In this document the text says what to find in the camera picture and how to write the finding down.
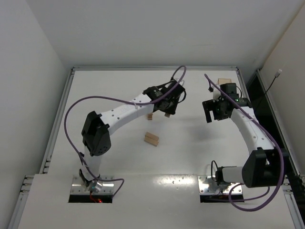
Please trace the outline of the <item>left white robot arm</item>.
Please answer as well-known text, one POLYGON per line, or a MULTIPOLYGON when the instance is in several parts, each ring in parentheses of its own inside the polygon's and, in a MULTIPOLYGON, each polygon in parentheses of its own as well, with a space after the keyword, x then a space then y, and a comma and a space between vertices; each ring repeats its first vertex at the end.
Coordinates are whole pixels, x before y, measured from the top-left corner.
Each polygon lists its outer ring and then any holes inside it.
POLYGON ((90 172, 83 165, 79 175, 86 187, 91 185, 94 177, 99 177, 101 156, 111 148, 110 136, 116 130, 134 119, 161 111, 174 115, 181 94, 185 93, 184 81, 177 79, 160 86, 152 86, 135 97, 131 104, 124 104, 107 112, 97 114, 90 112, 85 120, 81 135, 85 152, 83 158, 90 172))

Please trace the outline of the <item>clear amber plastic box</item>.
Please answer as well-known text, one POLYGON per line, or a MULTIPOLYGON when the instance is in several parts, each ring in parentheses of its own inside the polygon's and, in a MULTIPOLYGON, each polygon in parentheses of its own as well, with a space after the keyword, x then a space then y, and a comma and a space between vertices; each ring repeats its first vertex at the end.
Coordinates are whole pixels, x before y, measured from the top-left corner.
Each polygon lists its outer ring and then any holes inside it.
POLYGON ((217 80, 218 85, 222 85, 222 84, 226 84, 226 83, 232 83, 232 80, 227 79, 227 78, 218 78, 218 80, 217 80))

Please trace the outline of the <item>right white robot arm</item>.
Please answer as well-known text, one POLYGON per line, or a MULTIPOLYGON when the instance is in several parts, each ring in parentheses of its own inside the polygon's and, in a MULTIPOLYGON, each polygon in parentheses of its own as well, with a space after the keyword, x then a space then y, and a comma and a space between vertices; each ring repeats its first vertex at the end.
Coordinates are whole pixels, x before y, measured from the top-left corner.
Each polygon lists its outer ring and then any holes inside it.
POLYGON ((220 89, 219 95, 202 103, 206 121, 230 119, 240 131, 249 157, 242 167, 218 167, 216 183, 241 183, 248 188, 282 185, 288 154, 276 148, 276 142, 262 130, 250 101, 240 97, 235 83, 222 84, 220 89))

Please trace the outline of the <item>wood block seven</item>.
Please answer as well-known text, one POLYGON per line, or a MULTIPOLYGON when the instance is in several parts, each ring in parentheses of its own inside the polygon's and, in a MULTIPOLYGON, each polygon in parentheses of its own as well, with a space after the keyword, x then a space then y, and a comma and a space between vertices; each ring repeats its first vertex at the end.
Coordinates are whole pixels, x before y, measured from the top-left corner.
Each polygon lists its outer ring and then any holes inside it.
POLYGON ((147 119, 148 119, 148 120, 152 120, 152 119, 153 119, 152 116, 153 116, 152 114, 148 114, 148 115, 147 115, 147 119))

